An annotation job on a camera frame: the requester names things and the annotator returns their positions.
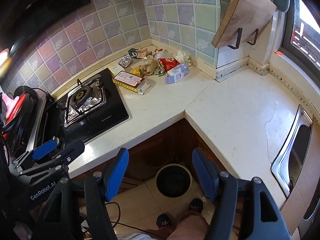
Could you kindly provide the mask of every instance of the cutting board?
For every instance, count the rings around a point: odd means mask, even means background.
[[[276,5],[270,0],[230,0],[211,44],[216,48],[234,46],[239,28],[243,29],[241,43],[253,43],[256,29],[259,29],[259,36],[275,11]]]

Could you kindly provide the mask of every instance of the blue gripper pad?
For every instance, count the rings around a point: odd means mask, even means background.
[[[109,166],[106,174],[104,175],[104,183],[107,191],[105,193],[106,200],[111,199],[117,195],[124,173],[129,163],[129,152],[125,148],[121,148],[115,160]]]
[[[215,201],[216,192],[214,184],[215,180],[218,179],[218,176],[215,173],[211,162],[207,159],[200,148],[196,148],[193,150],[192,163],[194,168],[196,169],[196,173],[199,177],[205,195],[209,197],[211,201]]]
[[[40,160],[50,152],[52,152],[57,147],[57,143],[55,140],[50,140],[39,146],[37,149],[33,150],[32,159]]]

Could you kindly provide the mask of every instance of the stainless steel sink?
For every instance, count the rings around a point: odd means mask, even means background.
[[[310,116],[299,105],[289,135],[271,166],[271,171],[286,197],[289,196],[300,175],[308,150],[311,125]]]

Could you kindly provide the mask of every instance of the metal screw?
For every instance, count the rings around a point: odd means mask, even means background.
[[[262,180],[259,177],[254,177],[253,181],[257,184],[260,184],[262,182]]]
[[[229,173],[227,171],[222,171],[222,172],[220,172],[220,176],[227,178],[227,177],[229,177]]]
[[[62,178],[61,180],[60,180],[60,183],[62,183],[62,184],[65,184],[65,183],[67,183],[68,182],[68,178]]]
[[[101,172],[101,171],[95,171],[95,172],[93,173],[93,176],[94,176],[95,178],[100,178],[100,177],[102,176],[102,172]]]

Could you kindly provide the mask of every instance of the shoe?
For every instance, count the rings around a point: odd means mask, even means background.
[[[166,214],[161,214],[157,217],[158,228],[171,226],[170,218]]]
[[[195,198],[193,201],[191,201],[188,210],[194,210],[201,214],[203,211],[203,202],[199,198]]]

